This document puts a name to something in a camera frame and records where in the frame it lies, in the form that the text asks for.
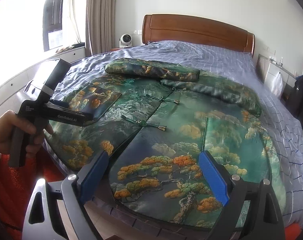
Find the white sheer curtain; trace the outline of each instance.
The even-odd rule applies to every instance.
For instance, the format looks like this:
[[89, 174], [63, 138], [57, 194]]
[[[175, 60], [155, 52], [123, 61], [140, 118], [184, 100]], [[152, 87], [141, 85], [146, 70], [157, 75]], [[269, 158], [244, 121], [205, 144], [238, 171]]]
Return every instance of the white sheer curtain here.
[[115, 0], [87, 0], [86, 56], [108, 52], [114, 40]]
[[80, 43], [74, 16], [73, 0], [62, 1], [62, 43], [64, 46]]

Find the window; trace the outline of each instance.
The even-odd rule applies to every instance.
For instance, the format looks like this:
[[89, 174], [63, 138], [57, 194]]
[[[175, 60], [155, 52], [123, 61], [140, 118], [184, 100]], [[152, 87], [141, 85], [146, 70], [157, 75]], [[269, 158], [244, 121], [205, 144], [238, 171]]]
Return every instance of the window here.
[[62, 45], [62, 1], [45, 0], [43, 14], [44, 51]]

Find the human hand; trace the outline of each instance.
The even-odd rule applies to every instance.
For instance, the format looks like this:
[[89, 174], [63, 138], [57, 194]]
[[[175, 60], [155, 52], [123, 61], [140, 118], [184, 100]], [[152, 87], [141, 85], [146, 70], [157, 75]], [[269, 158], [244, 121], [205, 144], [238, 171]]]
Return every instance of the human hand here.
[[[8, 110], [0, 117], [0, 153], [9, 154], [11, 135], [15, 126], [26, 133], [36, 133], [36, 127], [31, 122], [29, 122], [27, 119], [18, 117], [13, 111]], [[47, 125], [45, 129], [48, 133], [53, 134], [53, 128], [50, 125]], [[44, 131], [35, 136], [34, 144], [26, 146], [26, 157], [33, 158], [35, 156], [35, 154], [41, 148], [44, 138]]]

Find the wooden headboard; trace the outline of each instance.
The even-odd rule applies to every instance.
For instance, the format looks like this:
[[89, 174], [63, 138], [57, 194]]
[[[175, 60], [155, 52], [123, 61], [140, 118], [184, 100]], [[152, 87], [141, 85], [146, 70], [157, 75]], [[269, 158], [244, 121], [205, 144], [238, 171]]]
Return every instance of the wooden headboard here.
[[142, 42], [165, 40], [217, 46], [252, 55], [255, 49], [255, 35], [233, 25], [188, 15], [145, 15]]

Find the white plastic bag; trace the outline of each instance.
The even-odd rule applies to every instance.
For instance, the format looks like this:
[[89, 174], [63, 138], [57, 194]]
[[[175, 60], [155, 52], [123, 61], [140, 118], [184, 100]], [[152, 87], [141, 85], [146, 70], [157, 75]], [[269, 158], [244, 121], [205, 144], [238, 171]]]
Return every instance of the white plastic bag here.
[[272, 82], [271, 92], [278, 98], [280, 98], [283, 92], [283, 80], [280, 72], [277, 73]]

